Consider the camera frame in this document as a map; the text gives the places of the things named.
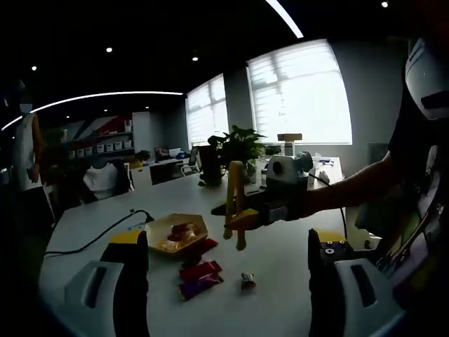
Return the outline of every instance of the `led light strip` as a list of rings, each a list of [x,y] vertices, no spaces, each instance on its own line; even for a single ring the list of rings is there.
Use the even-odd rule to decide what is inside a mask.
[[[10,121],[7,123],[1,130],[3,131],[5,128],[8,128],[9,126],[13,125],[15,122],[20,121],[23,118],[23,116],[17,117],[16,119]]]
[[[32,114],[34,112],[38,112],[39,110],[46,109],[47,107],[52,107],[54,105],[71,102],[73,100],[82,100],[84,98],[112,96],[112,95],[132,95],[132,94],[140,94],[140,93],[143,93],[143,94],[151,93],[151,94],[156,94],[156,95],[184,95],[183,93],[172,93],[170,91],[117,91],[116,93],[94,93],[92,95],[73,97],[73,98],[68,98],[66,100],[60,100],[58,102],[50,103],[50,104],[44,105],[43,107],[38,107],[37,109],[30,111],[29,113]],[[2,131],[5,130],[9,126],[13,125],[15,122],[20,121],[22,118],[23,118],[23,116],[20,116],[20,117],[17,117],[16,119],[10,121],[3,128],[1,128],[1,130]]]
[[[265,0],[284,20],[284,22],[289,26],[289,28],[292,30],[293,34],[298,38],[301,39],[304,37],[302,35],[300,29],[295,24],[295,21],[289,16],[287,11],[282,7],[282,5],[277,0]]]

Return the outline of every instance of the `ceiling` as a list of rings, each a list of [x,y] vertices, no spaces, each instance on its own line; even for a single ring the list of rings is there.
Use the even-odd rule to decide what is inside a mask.
[[[296,39],[264,0],[150,1],[138,5],[78,4],[33,8],[9,23],[3,70],[24,82],[40,107],[80,95],[114,91],[188,93],[224,71],[268,51],[316,38],[378,39],[404,35],[394,0],[279,0],[301,29]],[[112,47],[112,53],[106,53]],[[42,110],[59,123],[86,116],[168,111],[182,96],[89,98]]]

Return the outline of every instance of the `person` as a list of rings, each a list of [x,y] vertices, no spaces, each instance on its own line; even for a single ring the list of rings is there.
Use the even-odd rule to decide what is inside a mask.
[[[8,99],[10,109],[22,117],[15,126],[12,153],[18,224],[24,234],[48,239],[55,219],[41,181],[43,139],[39,118],[32,113],[32,99],[21,80]]]
[[[449,300],[448,3],[411,2],[421,38],[406,62],[401,109],[388,153],[348,179],[307,191],[300,212],[304,218],[358,206],[401,184],[404,206],[397,209],[389,237],[382,239],[386,244],[371,259],[391,282],[395,301],[407,310],[389,336],[443,331],[443,308]]]

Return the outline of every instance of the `floor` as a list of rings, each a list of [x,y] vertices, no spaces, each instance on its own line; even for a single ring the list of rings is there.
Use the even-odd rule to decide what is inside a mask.
[[[366,230],[358,229],[355,226],[357,215],[358,207],[346,208],[347,239],[349,244],[351,244],[351,247],[356,251],[364,251],[367,250],[366,241],[368,240],[370,242],[370,249],[375,249],[381,238]]]

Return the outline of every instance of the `wooden tray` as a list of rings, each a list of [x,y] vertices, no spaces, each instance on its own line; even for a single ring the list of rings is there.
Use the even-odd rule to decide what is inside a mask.
[[[194,224],[195,235],[189,239],[176,242],[174,245],[170,245],[168,242],[165,243],[165,241],[168,241],[167,236],[171,234],[172,226],[183,223]],[[164,218],[147,223],[145,230],[147,231],[148,248],[169,256],[178,256],[208,237],[208,230],[203,217],[194,214],[170,214]]]

